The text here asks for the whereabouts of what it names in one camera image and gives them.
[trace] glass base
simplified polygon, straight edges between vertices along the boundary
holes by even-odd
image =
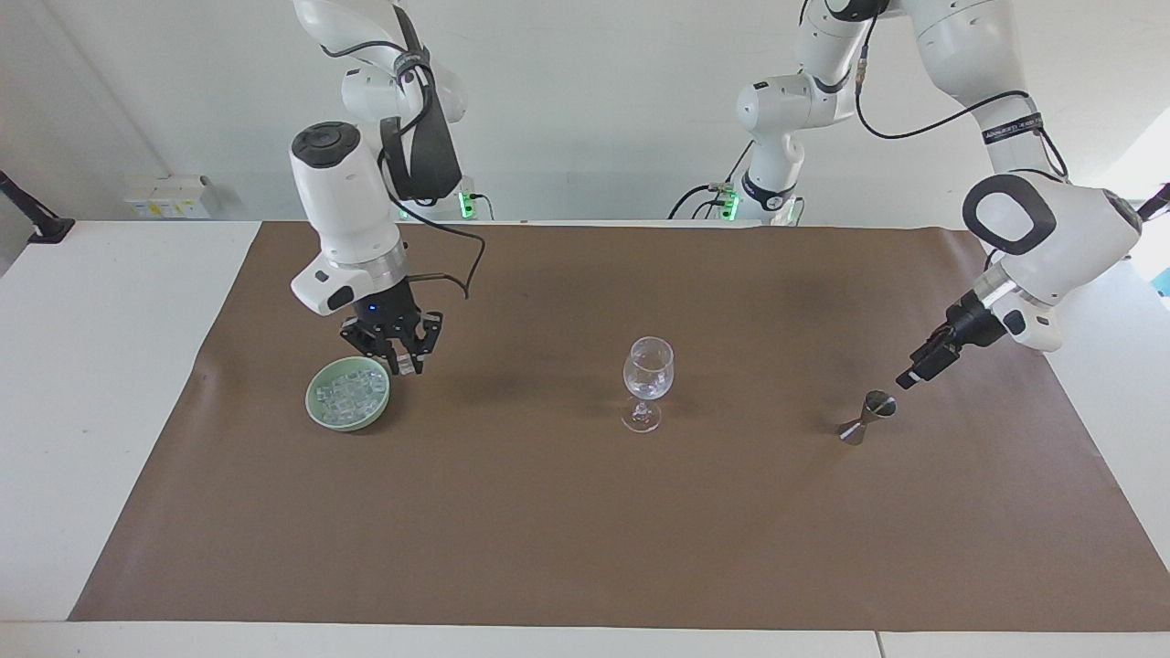
[[[662,421],[662,409],[653,402],[629,398],[621,412],[621,421],[632,432],[653,432]]]

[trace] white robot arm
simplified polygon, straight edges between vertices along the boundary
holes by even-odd
[[[792,196],[804,150],[793,132],[858,112],[865,30],[908,14],[931,81],[976,118],[996,174],[971,190],[963,220],[1004,256],[947,310],[897,382],[930,381],[963,345],[1011,334],[1044,351],[1060,348],[1054,307],[1137,244],[1142,218],[1106,190],[1071,185],[1046,150],[1042,118],[1025,91],[1009,0],[810,0],[797,53],[803,70],[745,89],[737,111],[757,150],[737,184],[744,217],[770,219]]]
[[[438,203],[460,184],[447,123],[462,117],[466,101],[391,0],[294,6],[328,55],[367,64],[346,75],[343,97],[360,118],[380,121],[380,143],[342,122],[312,125],[292,142],[297,192],[321,238],[321,254],[292,280],[292,292],[321,315],[351,307],[356,316],[342,325],[342,337],[386,358],[395,375],[421,372],[442,314],[415,304],[394,219],[398,204]]]

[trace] wine glass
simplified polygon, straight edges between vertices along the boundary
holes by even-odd
[[[662,338],[639,338],[629,348],[624,371],[626,389],[634,397],[626,402],[621,421],[634,432],[652,432],[662,421],[662,410],[654,400],[674,383],[674,350]]]

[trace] metal jigger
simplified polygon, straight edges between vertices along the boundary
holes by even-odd
[[[837,434],[851,446],[859,446],[866,440],[866,425],[894,416],[897,400],[886,391],[866,393],[866,405],[861,409],[861,418],[846,423],[837,429]]]

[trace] green indicator light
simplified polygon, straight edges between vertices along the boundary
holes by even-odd
[[[463,219],[472,219],[475,214],[475,200],[467,192],[459,193],[459,203],[463,206]]]
[[[735,220],[735,213],[739,210],[739,194],[728,192],[729,197],[723,201],[723,219]]]

